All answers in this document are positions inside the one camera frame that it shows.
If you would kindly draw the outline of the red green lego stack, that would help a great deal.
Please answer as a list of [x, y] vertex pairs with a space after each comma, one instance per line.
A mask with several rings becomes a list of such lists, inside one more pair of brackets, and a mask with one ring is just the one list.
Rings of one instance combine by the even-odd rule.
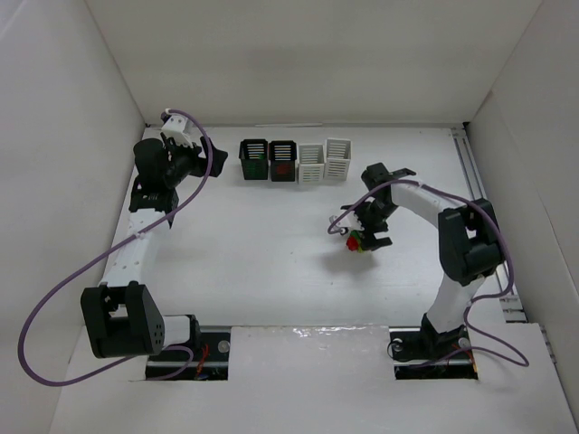
[[351, 231], [346, 239], [346, 246], [350, 251], [363, 252], [362, 240], [357, 231]]

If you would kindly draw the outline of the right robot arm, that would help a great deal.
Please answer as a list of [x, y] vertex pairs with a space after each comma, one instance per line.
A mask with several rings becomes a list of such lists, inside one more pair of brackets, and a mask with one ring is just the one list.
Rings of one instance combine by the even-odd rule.
[[438, 230], [443, 279], [438, 294], [422, 316], [420, 328], [391, 335], [391, 354], [398, 362], [439, 359], [465, 338], [464, 311], [486, 277], [504, 260], [498, 236], [472, 207], [459, 206], [415, 184], [395, 183], [373, 194], [354, 210], [357, 230], [346, 245], [352, 251], [375, 251], [392, 244], [379, 239], [387, 219], [400, 207], [422, 217]]

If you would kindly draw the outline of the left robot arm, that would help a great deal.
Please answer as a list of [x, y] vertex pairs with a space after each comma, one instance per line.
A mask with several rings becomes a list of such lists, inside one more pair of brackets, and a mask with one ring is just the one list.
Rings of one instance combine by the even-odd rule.
[[176, 344], [195, 349], [201, 336], [194, 316], [162, 315], [147, 283], [180, 204], [177, 186], [188, 176], [219, 176], [228, 154], [206, 140], [180, 146], [168, 137], [143, 139], [133, 153], [138, 175], [128, 207], [130, 241], [98, 286], [81, 294], [90, 346], [100, 359], [158, 355]]

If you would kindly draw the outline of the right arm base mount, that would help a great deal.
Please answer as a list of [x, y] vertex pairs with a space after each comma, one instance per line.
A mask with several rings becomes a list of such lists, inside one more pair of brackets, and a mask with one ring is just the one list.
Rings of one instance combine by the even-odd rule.
[[394, 363], [396, 380], [478, 380], [472, 354], [458, 352], [460, 344], [470, 345], [464, 326], [436, 338], [433, 344], [420, 327], [389, 329], [386, 351]]

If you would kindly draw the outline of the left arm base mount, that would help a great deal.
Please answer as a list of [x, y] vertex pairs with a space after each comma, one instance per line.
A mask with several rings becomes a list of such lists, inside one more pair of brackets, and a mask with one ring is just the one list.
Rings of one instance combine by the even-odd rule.
[[183, 350], [164, 350], [159, 355], [149, 356], [145, 378], [162, 381], [216, 382], [226, 381], [229, 374], [231, 331], [226, 326], [201, 328], [201, 340], [197, 347], [188, 346], [194, 358], [187, 363], [189, 354]]

